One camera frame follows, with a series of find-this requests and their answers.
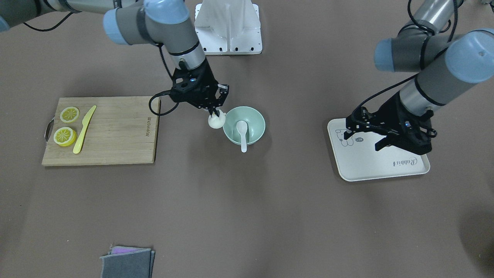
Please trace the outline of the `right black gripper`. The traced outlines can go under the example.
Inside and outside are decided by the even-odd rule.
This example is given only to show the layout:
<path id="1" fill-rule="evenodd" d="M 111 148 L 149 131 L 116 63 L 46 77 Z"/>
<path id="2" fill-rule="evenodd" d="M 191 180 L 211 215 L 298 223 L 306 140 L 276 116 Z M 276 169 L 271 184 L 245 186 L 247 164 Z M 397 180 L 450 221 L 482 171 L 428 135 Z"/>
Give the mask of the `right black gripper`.
<path id="1" fill-rule="evenodd" d="M 194 69 L 175 69 L 170 97 L 173 102 L 187 102 L 199 109 L 208 109 L 211 117 L 219 117 L 229 93 L 227 84 L 219 84 L 208 62 Z"/>

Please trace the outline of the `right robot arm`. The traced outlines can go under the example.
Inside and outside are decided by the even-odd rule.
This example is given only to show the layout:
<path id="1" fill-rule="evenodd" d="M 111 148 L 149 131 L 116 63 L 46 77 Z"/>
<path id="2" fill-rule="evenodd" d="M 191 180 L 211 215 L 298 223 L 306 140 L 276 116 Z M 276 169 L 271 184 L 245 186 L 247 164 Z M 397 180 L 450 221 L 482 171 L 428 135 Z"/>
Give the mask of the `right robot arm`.
<path id="1" fill-rule="evenodd" d="M 229 87 L 215 79 L 183 0 L 2 0 L 1 31 L 54 11 L 103 14 L 114 43 L 165 48 L 175 64 L 169 74 L 173 84 L 154 97 L 205 109 L 212 119 L 224 116 L 220 108 Z"/>

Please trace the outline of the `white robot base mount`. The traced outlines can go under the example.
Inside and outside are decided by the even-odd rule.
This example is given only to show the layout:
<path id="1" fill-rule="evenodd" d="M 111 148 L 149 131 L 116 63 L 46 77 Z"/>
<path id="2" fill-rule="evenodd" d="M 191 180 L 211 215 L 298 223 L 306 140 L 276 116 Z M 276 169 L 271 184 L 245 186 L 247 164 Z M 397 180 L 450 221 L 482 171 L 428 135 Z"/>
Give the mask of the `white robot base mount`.
<path id="1" fill-rule="evenodd" d="M 258 5 L 251 0 L 203 0 L 195 30 L 205 55 L 252 55 L 263 50 Z"/>

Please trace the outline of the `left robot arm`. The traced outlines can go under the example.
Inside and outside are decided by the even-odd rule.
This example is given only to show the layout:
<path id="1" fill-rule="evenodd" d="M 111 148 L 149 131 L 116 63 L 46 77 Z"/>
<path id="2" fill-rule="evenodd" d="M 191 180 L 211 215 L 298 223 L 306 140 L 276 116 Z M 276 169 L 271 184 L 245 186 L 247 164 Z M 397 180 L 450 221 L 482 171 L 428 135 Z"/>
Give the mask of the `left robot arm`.
<path id="1" fill-rule="evenodd" d="M 374 113 L 360 104 L 346 118 L 344 139 L 359 132 L 375 132 L 383 139 L 375 150 L 387 146 L 424 155 L 437 136 L 431 118 L 476 84 L 493 76 L 493 29 L 482 28 L 455 35 L 441 32 L 458 16 L 461 0 L 426 0 L 409 14 L 396 37 L 380 41 L 374 63 L 378 70 L 414 72 L 403 87 Z"/>

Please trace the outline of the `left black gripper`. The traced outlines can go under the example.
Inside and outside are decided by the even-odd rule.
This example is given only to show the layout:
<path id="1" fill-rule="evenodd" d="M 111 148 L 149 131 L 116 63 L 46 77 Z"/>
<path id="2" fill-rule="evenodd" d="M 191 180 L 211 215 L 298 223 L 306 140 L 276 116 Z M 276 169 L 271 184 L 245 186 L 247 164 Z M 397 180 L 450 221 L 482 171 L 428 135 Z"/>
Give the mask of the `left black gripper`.
<path id="1" fill-rule="evenodd" d="M 359 132 L 374 132 L 384 136 L 375 144 L 375 150 L 395 146 L 416 155 L 424 155 L 432 150 L 431 139 L 437 136 L 431 127 L 432 110 L 422 116 L 409 112 L 396 93 L 376 112 L 371 113 L 364 106 L 356 108 L 346 122 L 344 139 L 348 140 Z"/>

